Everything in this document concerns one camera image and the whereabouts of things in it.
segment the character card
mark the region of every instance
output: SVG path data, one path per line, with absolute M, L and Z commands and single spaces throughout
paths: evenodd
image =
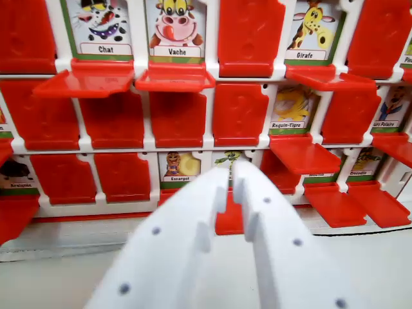
M 159 153 L 159 173 L 161 189 L 180 188 L 200 174 L 200 160 L 191 152 Z
M 133 58 L 126 0 L 61 0 L 61 5 L 76 58 Z
M 286 63 L 327 65 L 341 35 L 345 14 L 335 0 L 298 0 L 286 50 Z
M 310 129 L 320 97 L 303 85 L 279 87 L 270 135 L 302 134 Z
M 206 5 L 197 0 L 145 0 L 150 60 L 201 63 Z

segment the lowered red flap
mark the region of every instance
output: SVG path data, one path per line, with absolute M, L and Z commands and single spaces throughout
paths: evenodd
M 278 135 L 270 137 L 270 150 L 294 174 L 336 173 L 341 160 L 309 135 Z
M 412 168 L 412 144 L 405 133 L 372 133 L 372 146 Z
M 64 70 L 33 89 L 44 98 L 107 98 L 130 88 L 133 61 L 71 62 L 72 71 Z
M 359 203 L 339 192 L 336 183 L 304 185 L 304 195 L 331 227 L 354 227 L 366 224 L 366 212 Z
M 215 80 L 203 64 L 155 63 L 135 82 L 136 89 L 163 92 L 201 92 L 213 88 Z
M 2 196 L 0 199 L 0 246 L 19 237 L 39 208 L 37 195 Z
M 348 185 L 348 194 L 358 201 L 379 227 L 398 227 L 411 223 L 407 218 L 411 213 L 392 195 L 382 191 L 378 182 L 353 182 Z

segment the raised red flap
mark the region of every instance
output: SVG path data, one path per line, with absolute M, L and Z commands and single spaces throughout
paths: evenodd
M 39 209 L 38 195 L 0 198 L 0 246 L 19 237 Z
M 257 145 L 269 98 L 259 84 L 218 84 L 214 95 L 215 146 Z
M 335 75 L 335 67 L 288 66 L 286 78 L 318 91 L 374 91 L 373 80 L 352 74 Z
M 89 162 L 80 161 L 75 154 L 36 154 L 30 161 L 51 204 L 95 202 Z
M 37 86 L 33 93 L 44 98 L 107 98 L 127 91 L 134 76 L 133 61 L 73 59 L 71 69 Z
M 382 191 L 378 182 L 353 182 L 348 185 L 348 194 L 358 201 L 379 227 L 411 224 L 407 218 L 411 213 L 392 195 Z
M 28 150 L 79 149 L 79 124 L 69 98 L 39 98 L 43 79 L 0 80 L 0 90 Z
M 0 1 L 0 73 L 54 74 L 55 43 L 45 0 Z
M 412 27 L 409 0 L 365 0 L 348 52 L 349 72 L 388 79 Z
M 206 96 L 200 93 L 150 92 L 150 117 L 157 147 L 201 147 Z
M 243 234 L 242 205 L 233 200 L 233 192 L 227 193 L 226 211 L 216 217 L 217 235 Z
M 366 224 L 366 212 L 354 198 L 339 192 L 336 183 L 304 185 L 304 195 L 331 227 Z
M 372 146 L 412 168 L 412 144 L 405 133 L 372 133 Z
M 95 163 L 108 203 L 150 199 L 149 163 L 137 153 L 97 153 Z
M 79 102 L 93 148 L 143 148 L 140 95 L 127 91 Z
M 143 91 L 201 92 L 213 88 L 214 78 L 203 64 L 156 63 L 149 61 L 149 69 L 135 82 Z
M 271 76 L 284 17 L 277 0 L 220 1 L 220 76 Z
M 309 135 L 277 135 L 270 137 L 270 150 L 294 174 L 336 173 L 341 160 Z

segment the red plastic base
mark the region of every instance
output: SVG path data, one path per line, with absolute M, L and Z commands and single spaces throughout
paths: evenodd
M 0 198 L 0 246 L 19 237 L 39 208 L 38 195 Z
M 304 195 L 331 227 L 366 224 L 366 212 L 354 198 L 339 192 L 336 183 L 304 185 Z
M 412 168 L 412 144 L 405 133 L 373 133 L 372 146 Z
M 411 214 L 392 195 L 380 189 L 378 182 L 348 183 L 348 194 L 357 200 L 369 217 L 382 228 L 411 224 Z
M 220 76 L 271 76 L 284 17 L 285 5 L 276 0 L 220 1 Z
M 201 92 L 213 88 L 215 81 L 203 64 L 149 62 L 149 69 L 135 82 L 143 91 Z
M 242 206 L 233 200 L 231 191 L 227 194 L 226 212 L 216 218 L 217 235 L 243 234 Z
M 214 95 L 215 146 L 255 146 L 265 122 L 269 98 L 259 84 L 218 84 Z
M 107 98 L 127 91 L 134 75 L 133 61 L 73 59 L 71 68 L 37 86 L 33 93 L 44 98 Z
M 206 96 L 199 93 L 150 92 L 150 116 L 156 147 L 201 147 Z
M 341 168 L 341 160 L 313 144 L 310 135 L 271 136 L 269 146 L 294 174 L 336 173 Z

